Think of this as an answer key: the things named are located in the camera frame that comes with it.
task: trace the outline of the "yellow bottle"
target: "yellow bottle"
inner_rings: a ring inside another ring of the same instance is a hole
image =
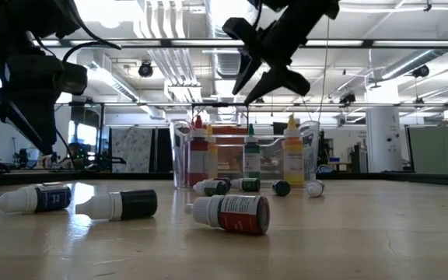
[[[284,136],[285,140],[282,143],[283,180],[287,181],[291,187],[305,187],[303,184],[305,176],[303,172],[303,143],[293,115],[289,116]]]
[[[215,137],[212,137],[212,126],[207,125],[207,142],[208,142],[208,154],[207,154],[207,175],[209,179],[217,178],[218,172],[218,153],[217,145],[215,144]]]

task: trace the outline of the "transparent bin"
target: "transparent bin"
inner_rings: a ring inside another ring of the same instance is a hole
[[[240,129],[241,134],[214,134],[217,140],[219,158],[219,177],[237,179],[243,177],[244,139],[246,127],[229,127]],[[192,187],[188,183],[187,171],[190,155],[191,124],[186,121],[174,121],[170,124],[170,137],[173,156],[174,187]],[[320,125],[316,121],[307,121],[299,126],[303,142],[303,164],[305,182],[315,180],[317,170],[317,149]],[[261,147],[261,180],[268,182],[281,180],[282,172],[282,135],[255,135]]]

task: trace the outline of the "table surface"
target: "table surface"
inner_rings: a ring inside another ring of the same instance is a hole
[[[325,183],[322,198],[304,190],[279,198],[264,188],[265,236],[197,224],[184,214],[196,194],[171,182],[70,183],[67,210],[0,212],[0,279],[448,279],[448,186]],[[73,205],[94,194],[149,188],[159,199],[153,218],[74,215]]]

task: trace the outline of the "green bottle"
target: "green bottle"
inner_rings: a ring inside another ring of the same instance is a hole
[[[254,126],[250,124],[248,137],[245,138],[243,169],[245,178],[261,178],[261,147],[254,137]]]

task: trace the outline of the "red bottle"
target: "red bottle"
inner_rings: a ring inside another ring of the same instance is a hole
[[[197,116],[194,123],[194,129],[191,130],[191,140],[189,148],[189,163],[187,172],[187,181],[189,187],[196,183],[208,179],[207,174],[207,155],[208,142],[205,140],[206,131],[203,129],[201,117]]]

